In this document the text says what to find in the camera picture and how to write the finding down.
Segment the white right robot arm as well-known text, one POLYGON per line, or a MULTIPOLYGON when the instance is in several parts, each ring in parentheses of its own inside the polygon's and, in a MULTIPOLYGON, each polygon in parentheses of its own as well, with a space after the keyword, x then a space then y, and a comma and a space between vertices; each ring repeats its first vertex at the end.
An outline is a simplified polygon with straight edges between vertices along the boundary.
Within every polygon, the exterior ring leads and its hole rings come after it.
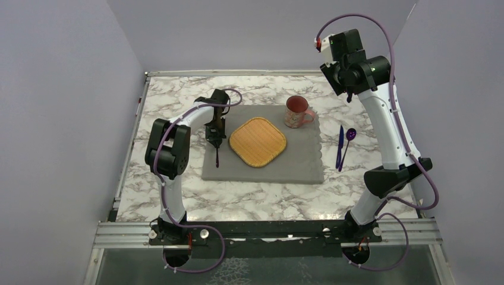
POLYGON ((365 172, 366 190, 345 216, 343 234, 356 242, 366 235, 366 226, 374 222, 386 199, 423 170, 430 170, 432 162, 422 157, 407 127, 397 124, 403 116, 390 79, 389 60, 384 56, 368 58, 356 29, 316 39, 314 44, 324 58, 321 72, 334 92, 345 93, 349 102, 354 95, 358 96, 381 151, 381 166, 365 172))

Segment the pink patterned cup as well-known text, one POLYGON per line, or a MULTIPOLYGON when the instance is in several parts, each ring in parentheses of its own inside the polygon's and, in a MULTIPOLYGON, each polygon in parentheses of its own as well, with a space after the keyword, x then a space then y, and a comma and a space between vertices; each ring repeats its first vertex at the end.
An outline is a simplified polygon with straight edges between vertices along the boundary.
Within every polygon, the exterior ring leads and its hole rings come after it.
POLYGON ((286 101, 284 124, 289 128, 300 128, 312 123, 316 114, 310 109, 308 101, 302 96, 291 96, 286 101))

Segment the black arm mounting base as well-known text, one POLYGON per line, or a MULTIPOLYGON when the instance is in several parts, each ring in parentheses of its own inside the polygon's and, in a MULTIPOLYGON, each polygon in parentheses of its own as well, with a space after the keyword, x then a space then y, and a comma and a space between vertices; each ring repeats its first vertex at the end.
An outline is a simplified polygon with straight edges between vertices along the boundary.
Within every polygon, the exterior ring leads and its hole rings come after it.
POLYGON ((345 220, 165 221, 151 226, 149 245, 170 257, 195 259, 335 257, 342 248, 381 242, 377 223, 357 229, 345 220))

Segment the woven yellow wicker tray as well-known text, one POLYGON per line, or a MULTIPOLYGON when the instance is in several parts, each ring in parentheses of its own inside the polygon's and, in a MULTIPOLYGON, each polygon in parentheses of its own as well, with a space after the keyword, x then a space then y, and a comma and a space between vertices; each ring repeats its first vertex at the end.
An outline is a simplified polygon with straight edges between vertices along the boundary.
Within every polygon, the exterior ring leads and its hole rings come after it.
POLYGON ((248 166, 260 168, 269 164, 287 146, 285 135, 269 120, 255 117, 232 132, 231 149, 248 166))

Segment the aluminium table frame rail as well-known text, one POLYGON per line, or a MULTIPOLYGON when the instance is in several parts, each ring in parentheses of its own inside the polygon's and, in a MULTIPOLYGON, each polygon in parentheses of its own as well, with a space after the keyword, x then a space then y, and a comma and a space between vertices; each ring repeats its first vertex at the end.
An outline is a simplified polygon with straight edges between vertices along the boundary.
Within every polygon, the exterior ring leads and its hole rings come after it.
POLYGON ((148 222, 99 222, 83 284, 96 284, 105 249, 149 249, 148 222))

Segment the purple iridescent knife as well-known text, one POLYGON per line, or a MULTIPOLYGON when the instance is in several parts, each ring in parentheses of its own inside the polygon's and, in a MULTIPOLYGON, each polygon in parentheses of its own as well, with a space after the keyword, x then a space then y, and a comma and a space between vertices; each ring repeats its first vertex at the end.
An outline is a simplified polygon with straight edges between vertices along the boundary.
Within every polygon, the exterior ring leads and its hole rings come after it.
POLYGON ((344 137, 345 137, 345 131, 344 131, 343 126, 341 125, 340 129, 339 129, 338 149, 337 149, 337 157, 336 157, 336 163, 335 163, 336 169, 339 169, 339 167, 341 165, 342 148, 344 146, 344 137))

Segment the grey scalloped cloth placemat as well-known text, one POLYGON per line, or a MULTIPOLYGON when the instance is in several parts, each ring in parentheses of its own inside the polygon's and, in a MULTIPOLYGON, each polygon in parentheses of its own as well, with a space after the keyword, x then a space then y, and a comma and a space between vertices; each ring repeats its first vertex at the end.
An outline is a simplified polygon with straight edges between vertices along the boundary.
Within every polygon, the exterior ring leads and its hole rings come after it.
POLYGON ((293 129, 284 124, 284 105, 239 105, 225 116, 226 136, 248 120, 261 117, 272 123, 286 137, 286 148, 264 167, 247 165, 230 148, 228 140, 219 147, 219 167, 215 166, 215 148, 207 144, 201 178, 207 181, 270 182, 321 184, 324 181, 322 140, 319 120, 293 129))

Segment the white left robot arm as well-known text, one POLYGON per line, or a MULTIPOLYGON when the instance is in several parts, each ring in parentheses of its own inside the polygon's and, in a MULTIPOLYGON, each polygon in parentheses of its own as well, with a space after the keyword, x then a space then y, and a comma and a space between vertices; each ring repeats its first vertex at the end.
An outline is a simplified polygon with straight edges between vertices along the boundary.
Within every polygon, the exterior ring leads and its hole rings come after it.
POLYGON ((198 97, 191 107, 170 119, 157 119, 152 125, 144 156, 150 171, 160 180, 161 212, 157 225, 174 244, 184 241, 187 212, 182 202, 181 176, 190 158, 191 134, 204 127, 206 140, 216 150, 225 134, 225 118, 231 103, 229 88, 215 89, 210 97, 198 97))

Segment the purple iridescent spoon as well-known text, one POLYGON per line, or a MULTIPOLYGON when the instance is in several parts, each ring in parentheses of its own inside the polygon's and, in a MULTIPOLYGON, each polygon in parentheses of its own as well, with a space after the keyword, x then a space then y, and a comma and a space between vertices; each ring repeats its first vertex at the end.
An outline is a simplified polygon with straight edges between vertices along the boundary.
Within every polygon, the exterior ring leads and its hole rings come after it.
POLYGON ((345 157, 346 157, 346 154, 347 154, 347 151, 348 151, 349 144, 356 137, 356 135, 357 135, 357 131, 354 128, 350 128, 349 130, 347 130, 347 132, 345 134, 345 137, 346 137, 346 140, 347 140, 347 144, 346 144, 346 147, 345 147, 345 151, 343 153, 343 157, 341 158, 340 165, 338 167, 338 171, 339 172, 342 171, 342 168, 343 168, 343 165, 344 165, 344 161, 345 161, 345 157))

